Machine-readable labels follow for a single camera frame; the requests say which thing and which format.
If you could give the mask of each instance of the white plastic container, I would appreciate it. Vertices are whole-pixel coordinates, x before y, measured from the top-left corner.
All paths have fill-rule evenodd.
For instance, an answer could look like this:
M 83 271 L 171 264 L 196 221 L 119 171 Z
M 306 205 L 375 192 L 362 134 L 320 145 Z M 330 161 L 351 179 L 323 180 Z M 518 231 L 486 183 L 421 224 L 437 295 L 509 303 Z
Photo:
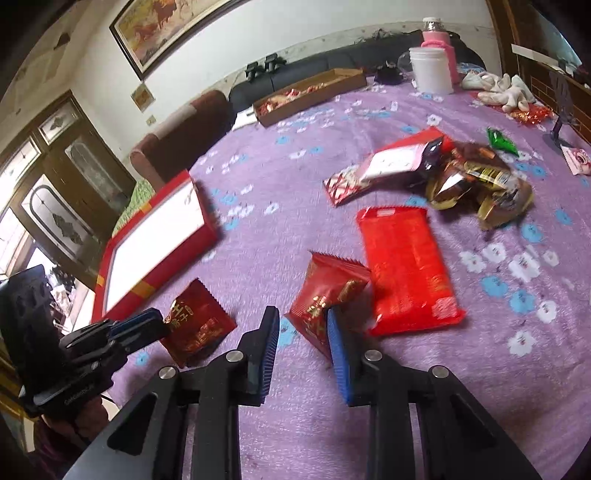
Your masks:
M 447 54 L 442 48 L 418 47 L 410 49 L 414 79 L 421 93 L 449 95 L 453 93 L 452 76 Z

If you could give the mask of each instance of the pink bottle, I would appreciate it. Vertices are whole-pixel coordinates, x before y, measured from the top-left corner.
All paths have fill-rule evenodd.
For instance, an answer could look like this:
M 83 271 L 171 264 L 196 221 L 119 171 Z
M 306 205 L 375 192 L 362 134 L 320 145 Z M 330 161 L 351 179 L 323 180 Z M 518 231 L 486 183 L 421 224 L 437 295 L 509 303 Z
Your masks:
M 449 33 L 443 27 L 441 19 L 436 17 L 423 18 L 425 26 L 423 28 L 422 47 L 443 48 L 449 61 L 449 73 L 452 76 L 452 83 L 460 83 L 460 74 L 457 72 L 456 50 L 452 47 Z

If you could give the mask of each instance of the green fabric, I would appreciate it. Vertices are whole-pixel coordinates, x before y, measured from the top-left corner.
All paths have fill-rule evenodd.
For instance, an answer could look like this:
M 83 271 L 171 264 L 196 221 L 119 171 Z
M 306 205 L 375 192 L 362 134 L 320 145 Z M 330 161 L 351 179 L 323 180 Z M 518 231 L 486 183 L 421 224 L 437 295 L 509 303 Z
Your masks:
M 131 200 L 129 201 L 129 205 L 123 211 L 119 220 L 115 224 L 115 229 L 113 230 L 113 236 L 121 230 L 127 222 L 129 222 L 130 218 L 132 218 L 135 213 L 141 208 L 141 206 L 146 203 L 150 198 L 154 196 L 156 192 L 152 188 L 152 185 L 146 179 L 138 180 L 135 184 L 134 192 L 131 194 Z

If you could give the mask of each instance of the purple blanket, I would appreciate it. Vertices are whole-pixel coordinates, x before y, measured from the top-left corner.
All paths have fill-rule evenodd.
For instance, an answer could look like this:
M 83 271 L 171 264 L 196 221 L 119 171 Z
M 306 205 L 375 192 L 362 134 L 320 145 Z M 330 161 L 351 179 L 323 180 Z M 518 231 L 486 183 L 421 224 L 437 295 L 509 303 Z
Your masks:
M 571 175 L 564 158 L 543 143 L 551 121 L 520 125 L 466 92 L 437 97 L 418 95 L 410 85 L 375 85 L 268 129 L 230 132 L 191 169 L 225 237 L 147 306 L 166 314 L 199 277 L 238 323 L 216 355 L 235 347 L 258 326 L 266 305 L 289 309 L 309 249 L 365 261 L 359 209 L 426 204 L 424 187 L 400 184 L 334 208 L 322 180 L 429 125 L 482 143 L 486 127 L 503 130 L 519 159 L 502 156 L 532 183 L 535 205 L 522 223 L 492 234 L 480 231 L 473 210 L 429 209 L 467 316 L 457 327 L 383 339 L 381 348 L 408 367 L 449 367 L 542 477 L 558 480 L 591 435 L 591 190 L 587 178 Z M 370 298 L 367 291 L 355 304 L 367 322 Z M 170 363 L 158 342 L 130 356 L 115 374 L 113 398 L 125 403 Z M 240 415 L 245 480 L 365 476 L 368 410 L 344 405 L 331 365 L 285 319 L 267 402 L 241 408 Z

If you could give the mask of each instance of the cardboard tray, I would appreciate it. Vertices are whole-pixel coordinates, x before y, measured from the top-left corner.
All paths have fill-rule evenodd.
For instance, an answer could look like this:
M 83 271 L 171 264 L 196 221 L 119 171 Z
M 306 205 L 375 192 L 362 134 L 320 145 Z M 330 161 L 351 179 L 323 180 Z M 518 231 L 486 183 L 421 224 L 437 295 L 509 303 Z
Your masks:
M 91 323 L 126 319 L 216 241 L 202 194 L 183 170 L 107 243 Z
M 292 88 L 306 90 L 309 86 L 324 83 L 324 86 L 314 92 L 305 93 L 295 100 L 282 105 L 266 115 L 258 115 L 258 108 L 269 98 L 289 92 Z M 283 120 L 297 112 L 306 110 L 313 105 L 325 102 L 340 93 L 350 92 L 367 86 L 367 80 L 363 70 L 358 69 L 332 69 L 327 72 L 319 73 L 313 77 L 292 83 L 291 85 L 277 90 L 270 95 L 256 101 L 252 104 L 255 109 L 256 117 L 263 127 L 270 127 L 279 120 Z

